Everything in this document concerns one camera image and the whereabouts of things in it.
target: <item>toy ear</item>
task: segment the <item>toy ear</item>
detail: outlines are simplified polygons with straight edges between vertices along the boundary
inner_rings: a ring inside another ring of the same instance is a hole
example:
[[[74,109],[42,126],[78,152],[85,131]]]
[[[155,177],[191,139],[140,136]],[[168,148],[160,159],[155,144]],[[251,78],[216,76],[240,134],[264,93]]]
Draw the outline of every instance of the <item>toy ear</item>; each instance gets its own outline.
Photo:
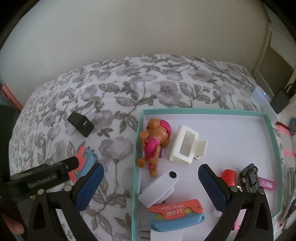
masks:
[[[161,123],[160,119],[152,118],[148,121],[147,127],[153,130],[158,128],[160,126],[160,123]]]

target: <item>orange toy dog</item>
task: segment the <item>orange toy dog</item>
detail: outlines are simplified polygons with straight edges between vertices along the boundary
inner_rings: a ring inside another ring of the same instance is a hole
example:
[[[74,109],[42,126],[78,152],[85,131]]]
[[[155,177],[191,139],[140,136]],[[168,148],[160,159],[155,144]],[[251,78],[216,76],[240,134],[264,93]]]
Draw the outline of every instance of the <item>orange toy dog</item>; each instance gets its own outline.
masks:
[[[165,120],[152,118],[148,121],[147,131],[141,131],[141,146],[145,151],[145,157],[137,160],[137,165],[143,168],[146,162],[149,162],[148,169],[151,176],[157,175],[158,157],[161,148],[166,147],[169,143],[172,128]]]

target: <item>blue round object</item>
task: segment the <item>blue round object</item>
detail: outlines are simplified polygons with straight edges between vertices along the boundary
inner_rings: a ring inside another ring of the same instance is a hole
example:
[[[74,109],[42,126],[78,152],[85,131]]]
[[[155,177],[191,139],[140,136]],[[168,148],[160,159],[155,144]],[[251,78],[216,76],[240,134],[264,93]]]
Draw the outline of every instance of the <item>blue round object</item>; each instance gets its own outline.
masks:
[[[289,123],[289,129],[292,133],[296,133],[296,118],[292,118]]]

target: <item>floral bedsheet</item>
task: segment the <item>floral bedsheet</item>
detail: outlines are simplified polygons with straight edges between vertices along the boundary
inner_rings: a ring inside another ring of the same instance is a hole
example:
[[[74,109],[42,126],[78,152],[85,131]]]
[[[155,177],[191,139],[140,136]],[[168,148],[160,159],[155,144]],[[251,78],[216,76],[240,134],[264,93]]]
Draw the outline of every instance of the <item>floral bedsheet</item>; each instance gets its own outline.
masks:
[[[9,143],[10,172],[59,162],[87,146],[98,155],[105,177],[81,215],[98,240],[130,240],[140,112],[172,107],[261,111],[250,97],[256,86],[244,67],[204,58],[157,54],[84,66],[32,93]],[[72,111],[94,124],[87,138],[67,121]],[[52,190],[68,184],[73,185],[69,181]],[[59,216],[68,239],[75,240]]]

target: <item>pink toy hat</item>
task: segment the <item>pink toy hat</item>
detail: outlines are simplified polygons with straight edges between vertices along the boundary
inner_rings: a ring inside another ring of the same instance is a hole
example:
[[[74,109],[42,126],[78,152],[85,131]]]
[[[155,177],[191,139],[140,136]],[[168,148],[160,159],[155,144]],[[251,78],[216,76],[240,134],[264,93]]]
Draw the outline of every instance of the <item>pink toy hat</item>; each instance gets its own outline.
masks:
[[[160,120],[160,125],[166,128],[166,130],[168,131],[168,135],[170,136],[172,133],[172,127],[170,126],[170,124],[166,120]]]

